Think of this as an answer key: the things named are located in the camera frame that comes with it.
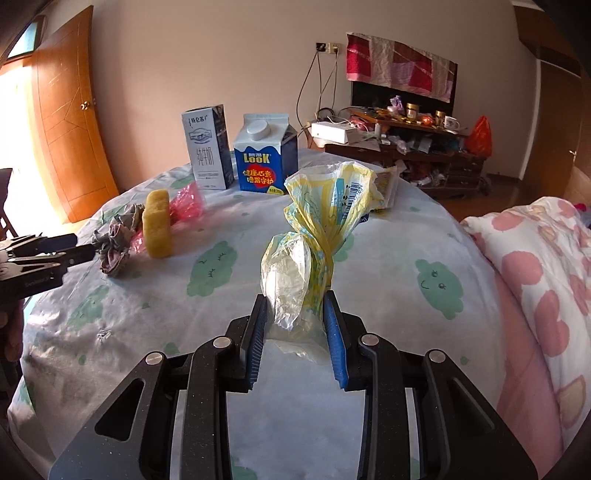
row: white bottle cap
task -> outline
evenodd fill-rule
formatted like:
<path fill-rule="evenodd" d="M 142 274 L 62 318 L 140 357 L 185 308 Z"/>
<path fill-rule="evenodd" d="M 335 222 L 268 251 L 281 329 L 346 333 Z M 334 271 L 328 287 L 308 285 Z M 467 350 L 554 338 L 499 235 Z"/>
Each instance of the white bottle cap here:
<path fill-rule="evenodd" d="M 246 127 L 246 133 L 253 140 L 261 140 L 265 138 L 270 131 L 271 128 L 269 127 L 267 120 L 255 120 Z"/>

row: white milk carton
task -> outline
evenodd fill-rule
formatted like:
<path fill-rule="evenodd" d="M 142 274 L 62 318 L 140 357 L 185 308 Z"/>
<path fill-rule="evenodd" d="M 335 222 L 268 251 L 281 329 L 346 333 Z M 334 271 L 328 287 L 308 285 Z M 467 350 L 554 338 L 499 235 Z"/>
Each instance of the white milk carton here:
<path fill-rule="evenodd" d="M 297 165 L 297 132 L 287 113 L 246 113 L 234 140 L 241 190 L 283 195 Z"/>
<path fill-rule="evenodd" d="M 189 158 L 197 185 L 204 190 L 225 190 L 234 181 L 223 105 L 183 113 Z"/>

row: crumpled cloth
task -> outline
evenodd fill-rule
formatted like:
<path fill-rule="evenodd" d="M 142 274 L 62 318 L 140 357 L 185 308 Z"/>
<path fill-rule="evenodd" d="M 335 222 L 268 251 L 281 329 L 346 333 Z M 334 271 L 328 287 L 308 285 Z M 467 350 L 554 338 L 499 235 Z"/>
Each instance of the crumpled cloth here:
<path fill-rule="evenodd" d="M 100 270 L 108 277 L 116 277 L 129 260 L 131 239 L 142 221 L 144 205 L 131 204 L 120 215 L 115 215 L 105 233 L 95 230 L 92 244 L 99 253 Z"/>

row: wall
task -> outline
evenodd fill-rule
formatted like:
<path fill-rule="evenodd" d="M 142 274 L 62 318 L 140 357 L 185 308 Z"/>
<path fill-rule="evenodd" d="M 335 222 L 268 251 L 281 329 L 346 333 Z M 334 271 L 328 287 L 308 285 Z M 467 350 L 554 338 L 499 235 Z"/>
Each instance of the wall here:
<path fill-rule="evenodd" d="M 48 33 L 90 4 L 59 0 Z M 245 112 L 290 114 L 316 41 L 346 44 L 346 32 L 423 48 L 459 64 L 454 115 L 486 115 L 493 157 L 486 169 L 519 175 L 531 125 L 535 60 L 519 42 L 512 5 L 498 0 L 95 0 L 92 67 L 103 142 L 116 181 L 128 189 L 188 162 L 180 115 L 223 103 L 230 141 Z M 333 66 L 323 55 L 323 75 Z M 345 56 L 336 106 L 348 106 Z M 313 117 L 313 69 L 300 102 Z M 332 90 L 323 106 L 332 103 Z"/>

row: metal screw head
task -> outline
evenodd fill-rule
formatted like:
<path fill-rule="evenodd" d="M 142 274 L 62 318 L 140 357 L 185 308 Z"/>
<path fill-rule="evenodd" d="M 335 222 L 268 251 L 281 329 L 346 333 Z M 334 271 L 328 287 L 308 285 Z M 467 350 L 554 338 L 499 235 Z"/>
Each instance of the metal screw head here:
<path fill-rule="evenodd" d="M 445 353 L 441 350 L 433 350 L 429 352 L 429 360 L 437 364 L 442 364 L 446 359 Z"/>
<path fill-rule="evenodd" d="M 146 357 L 146 363 L 148 365 L 158 365 L 164 359 L 160 352 L 149 353 Z"/>
<path fill-rule="evenodd" d="M 361 343 L 367 346 L 375 346 L 379 343 L 379 338 L 371 333 L 366 333 L 361 337 Z"/>
<path fill-rule="evenodd" d="M 217 337 L 213 341 L 213 346 L 215 348 L 226 348 L 226 347 L 230 346 L 231 344 L 232 344 L 232 340 L 230 340 L 228 337 Z"/>

